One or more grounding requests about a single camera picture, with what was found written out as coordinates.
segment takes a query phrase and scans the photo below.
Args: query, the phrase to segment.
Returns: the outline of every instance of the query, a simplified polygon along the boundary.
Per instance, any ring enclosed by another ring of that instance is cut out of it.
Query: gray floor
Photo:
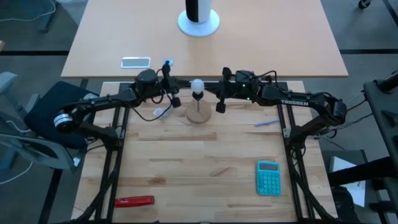
[[[389,1],[398,12],[398,0]],[[26,0],[0,0],[0,19],[33,16],[49,8],[48,2],[41,0],[36,1],[39,2],[38,10],[30,9],[26,12],[25,7],[22,7],[22,3],[25,2]],[[58,7],[48,34],[41,34],[38,30],[43,23],[41,19],[34,22],[0,22],[0,40],[6,42],[5,50],[68,50],[86,1],[63,0],[63,2],[65,8]],[[374,0],[364,11],[357,8],[357,3],[358,0],[322,0],[339,48],[398,49],[398,27],[388,13],[383,0]],[[43,95],[54,83],[61,80],[60,74],[65,60],[66,57],[0,57],[0,73],[10,71],[19,75],[13,90],[19,99],[26,103],[31,94]],[[398,55],[396,54],[343,55],[343,60],[348,69],[349,78],[306,79],[304,80],[306,89],[312,92],[328,91],[348,101],[362,90],[364,82],[384,78],[398,69]],[[74,85],[80,83],[77,79],[65,81]],[[103,81],[107,80],[90,80],[87,88],[98,93]],[[362,100],[361,97],[348,106],[355,105]],[[4,98],[0,98],[0,105],[2,105],[2,111],[12,113]],[[347,120],[354,121],[369,113],[369,106],[364,104],[350,113]],[[347,150],[364,149],[370,161],[388,155],[372,117],[339,131],[333,140]],[[321,140],[321,147],[322,150],[339,150],[324,140]],[[29,162],[18,157],[10,171],[0,171],[0,181],[18,174],[28,165]],[[51,175],[50,169],[34,165],[26,175],[10,184],[0,186],[0,207],[2,208],[0,209],[0,223],[37,222]],[[79,172],[74,175],[64,173],[50,222],[62,222],[70,218],[79,176]],[[370,212],[369,209],[358,208],[358,210],[362,222],[379,223],[377,214]],[[391,218],[391,223],[397,223],[396,217],[391,216]]]

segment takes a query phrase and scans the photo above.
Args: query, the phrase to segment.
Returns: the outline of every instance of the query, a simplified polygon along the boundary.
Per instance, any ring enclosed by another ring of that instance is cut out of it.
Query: teal calculator
[[[257,193],[259,195],[280,196],[279,164],[270,161],[257,162]]]

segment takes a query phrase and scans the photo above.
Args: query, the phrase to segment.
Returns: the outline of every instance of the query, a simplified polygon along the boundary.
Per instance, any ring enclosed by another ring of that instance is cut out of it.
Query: wooden stand
[[[211,106],[205,100],[193,100],[185,110],[185,115],[187,119],[194,124],[203,124],[210,119],[211,116]]]

